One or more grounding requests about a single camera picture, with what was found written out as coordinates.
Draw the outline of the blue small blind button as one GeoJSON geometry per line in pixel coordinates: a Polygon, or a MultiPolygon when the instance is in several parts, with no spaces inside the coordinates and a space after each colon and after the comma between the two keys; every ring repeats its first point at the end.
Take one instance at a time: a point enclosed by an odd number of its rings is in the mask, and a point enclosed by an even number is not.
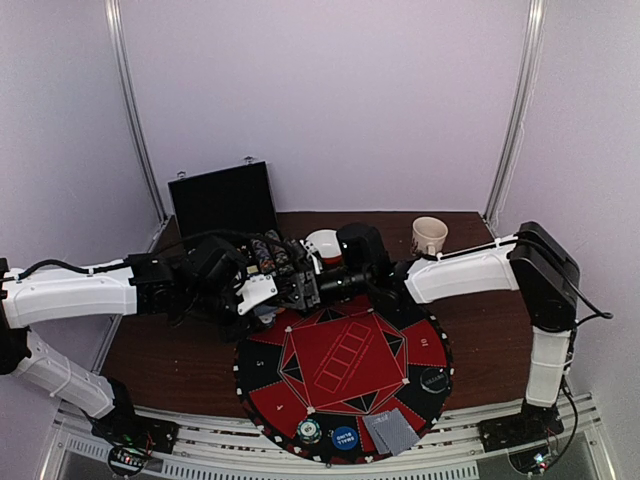
{"type": "Polygon", "coordinates": [[[354,449],[359,443],[358,432],[348,426],[340,426],[336,428],[331,436],[334,447],[340,451],[349,451],[354,449]]]}

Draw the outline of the stack of poker chips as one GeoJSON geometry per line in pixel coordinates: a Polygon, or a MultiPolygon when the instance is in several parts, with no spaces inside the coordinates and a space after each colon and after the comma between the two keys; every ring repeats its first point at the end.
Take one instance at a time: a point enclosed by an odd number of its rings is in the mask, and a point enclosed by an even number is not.
{"type": "Polygon", "coordinates": [[[306,418],[298,424],[296,428],[296,435],[300,442],[307,445],[313,445],[321,440],[322,430],[316,420],[306,418]]]}

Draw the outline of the blue backed card deck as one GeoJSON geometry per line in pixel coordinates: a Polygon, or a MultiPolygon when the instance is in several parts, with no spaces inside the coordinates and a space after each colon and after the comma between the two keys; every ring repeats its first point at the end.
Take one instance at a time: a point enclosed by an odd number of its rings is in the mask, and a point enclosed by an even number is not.
{"type": "Polygon", "coordinates": [[[270,305],[258,305],[253,308],[254,315],[264,326],[272,325],[280,311],[280,307],[270,305]]]}

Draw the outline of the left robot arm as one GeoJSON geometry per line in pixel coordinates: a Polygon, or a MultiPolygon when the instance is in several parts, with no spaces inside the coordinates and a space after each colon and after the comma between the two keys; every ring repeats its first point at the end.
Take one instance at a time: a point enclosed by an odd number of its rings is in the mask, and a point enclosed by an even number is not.
{"type": "Polygon", "coordinates": [[[203,307],[239,321],[278,290],[270,274],[250,277],[229,242],[210,237],[182,258],[146,254],[91,266],[47,259],[27,269],[1,263],[1,372],[24,377],[81,409],[123,444],[144,433],[127,388],[47,346],[32,325],[92,315],[179,318],[203,307]]]}

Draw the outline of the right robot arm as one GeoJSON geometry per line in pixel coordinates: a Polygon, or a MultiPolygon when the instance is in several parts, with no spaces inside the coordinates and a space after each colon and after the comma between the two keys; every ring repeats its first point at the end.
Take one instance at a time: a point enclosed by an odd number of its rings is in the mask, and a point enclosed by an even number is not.
{"type": "Polygon", "coordinates": [[[401,286],[418,304],[488,291],[517,291],[529,314],[533,344],[523,412],[513,419],[519,440],[535,440],[551,424],[577,330],[580,272],[574,259],[538,223],[490,243],[445,254],[449,233],[434,217],[412,223],[413,260],[400,266],[401,286]]]}

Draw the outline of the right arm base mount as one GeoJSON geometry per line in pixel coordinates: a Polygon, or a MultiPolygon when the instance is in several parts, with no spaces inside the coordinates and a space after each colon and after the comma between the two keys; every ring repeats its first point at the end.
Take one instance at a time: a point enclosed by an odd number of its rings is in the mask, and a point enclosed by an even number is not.
{"type": "Polygon", "coordinates": [[[542,420],[514,414],[481,421],[478,431],[485,452],[508,450],[510,465],[533,476],[543,474],[551,463],[564,425],[559,417],[542,420]]]}

